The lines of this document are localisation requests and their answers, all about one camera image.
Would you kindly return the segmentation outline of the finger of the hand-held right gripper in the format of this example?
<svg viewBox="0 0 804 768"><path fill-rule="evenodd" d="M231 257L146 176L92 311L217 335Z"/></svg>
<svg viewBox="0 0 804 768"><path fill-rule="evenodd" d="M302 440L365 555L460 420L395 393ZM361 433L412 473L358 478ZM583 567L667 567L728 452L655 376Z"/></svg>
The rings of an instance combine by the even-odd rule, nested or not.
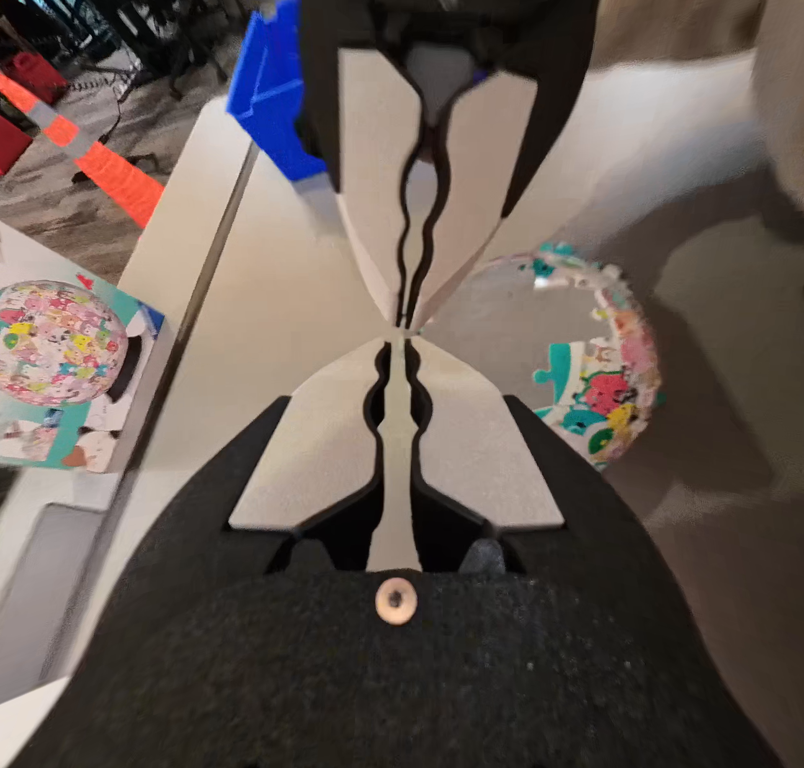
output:
<svg viewBox="0 0 804 768"><path fill-rule="evenodd" d="M538 94L538 83L499 70L461 92L437 130L437 199L405 326L420 330L456 291L495 236Z"/></svg>
<svg viewBox="0 0 804 768"><path fill-rule="evenodd" d="M338 50L338 208L367 291L400 326L405 185L421 142L419 91L382 53Z"/></svg>

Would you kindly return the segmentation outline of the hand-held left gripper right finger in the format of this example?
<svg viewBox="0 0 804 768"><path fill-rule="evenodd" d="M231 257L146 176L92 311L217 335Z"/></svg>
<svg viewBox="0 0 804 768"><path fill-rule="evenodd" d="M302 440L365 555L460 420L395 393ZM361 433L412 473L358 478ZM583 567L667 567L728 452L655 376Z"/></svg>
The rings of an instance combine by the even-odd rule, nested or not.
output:
<svg viewBox="0 0 804 768"><path fill-rule="evenodd" d="M457 572L480 539L559 530L565 519L500 390L426 340L405 342L412 532L421 568Z"/></svg>

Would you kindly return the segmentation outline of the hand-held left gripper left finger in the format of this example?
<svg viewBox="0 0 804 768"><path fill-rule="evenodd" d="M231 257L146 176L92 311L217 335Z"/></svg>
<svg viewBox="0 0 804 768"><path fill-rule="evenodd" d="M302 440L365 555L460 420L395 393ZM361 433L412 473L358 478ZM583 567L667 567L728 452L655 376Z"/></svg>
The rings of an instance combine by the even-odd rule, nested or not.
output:
<svg viewBox="0 0 804 768"><path fill-rule="evenodd" d="M290 396L229 516L234 530L316 540L339 570L365 571L384 511L386 341L347 352Z"/></svg>

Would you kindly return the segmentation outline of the colourful puzzle ball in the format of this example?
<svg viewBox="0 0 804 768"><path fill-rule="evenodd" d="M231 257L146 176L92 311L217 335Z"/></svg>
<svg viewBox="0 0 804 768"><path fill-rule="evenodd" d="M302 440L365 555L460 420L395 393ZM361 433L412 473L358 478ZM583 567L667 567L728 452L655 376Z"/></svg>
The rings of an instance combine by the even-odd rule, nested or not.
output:
<svg viewBox="0 0 804 768"><path fill-rule="evenodd" d="M517 397L598 470L646 429L660 393L655 337L621 270L564 243L478 268L421 335Z"/></svg>

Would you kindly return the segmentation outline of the teal puzzle box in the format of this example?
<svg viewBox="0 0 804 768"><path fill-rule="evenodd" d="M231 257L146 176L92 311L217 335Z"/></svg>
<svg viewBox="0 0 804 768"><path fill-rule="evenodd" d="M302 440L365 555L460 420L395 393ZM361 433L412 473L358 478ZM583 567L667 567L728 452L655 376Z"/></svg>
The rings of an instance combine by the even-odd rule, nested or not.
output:
<svg viewBox="0 0 804 768"><path fill-rule="evenodd" d="M164 322L147 303L80 273L3 285L2 465L120 470Z"/></svg>

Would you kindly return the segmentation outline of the blue plastic bin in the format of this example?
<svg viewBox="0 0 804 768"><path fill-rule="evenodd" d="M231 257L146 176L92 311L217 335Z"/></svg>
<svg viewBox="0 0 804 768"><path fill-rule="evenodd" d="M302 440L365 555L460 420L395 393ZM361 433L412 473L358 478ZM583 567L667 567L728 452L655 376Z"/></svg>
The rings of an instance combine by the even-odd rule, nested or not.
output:
<svg viewBox="0 0 804 768"><path fill-rule="evenodd" d="M278 0L266 18L253 12L227 94L227 113L291 182L327 170L296 131L304 82L299 57L300 0Z"/></svg>

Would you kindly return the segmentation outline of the orange grey striped barrier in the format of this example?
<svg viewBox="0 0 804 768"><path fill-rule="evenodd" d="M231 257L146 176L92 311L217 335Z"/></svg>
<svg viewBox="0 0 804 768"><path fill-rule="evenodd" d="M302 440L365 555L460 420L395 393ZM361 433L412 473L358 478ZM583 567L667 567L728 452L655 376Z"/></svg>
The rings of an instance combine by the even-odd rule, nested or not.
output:
<svg viewBox="0 0 804 768"><path fill-rule="evenodd" d="M1 75L1 92L140 229L146 228L164 192L159 182L5 74Z"/></svg>

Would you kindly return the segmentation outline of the grey closed laptop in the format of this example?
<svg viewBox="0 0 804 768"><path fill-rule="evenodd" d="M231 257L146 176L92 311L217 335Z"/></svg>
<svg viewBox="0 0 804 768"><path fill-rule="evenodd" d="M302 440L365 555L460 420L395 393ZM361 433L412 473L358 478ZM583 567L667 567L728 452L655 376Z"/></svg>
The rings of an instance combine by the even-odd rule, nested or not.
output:
<svg viewBox="0 0 804 768"><path fill-rule="evenodd" d="M1 605L1 702L51 670L75 587L106 514L49 503L40 512Z"/></svg>

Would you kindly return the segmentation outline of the red box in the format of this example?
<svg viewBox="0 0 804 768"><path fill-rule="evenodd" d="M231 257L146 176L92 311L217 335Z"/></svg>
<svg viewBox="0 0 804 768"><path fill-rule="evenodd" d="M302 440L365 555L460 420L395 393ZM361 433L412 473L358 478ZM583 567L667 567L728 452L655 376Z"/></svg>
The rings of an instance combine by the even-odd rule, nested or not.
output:
<svg viewBox="0 0 804 768"><path fill-rule="evenodd" d="M69 82L42 55L19 51L2 57L3 72L30 91L64 91Z"/></svg>
<svg viewBox="0 0 804 768"><path fill-rule="evenodd" d="M0 173L9 173L33 139L4 116L0 118Z"/></svg>

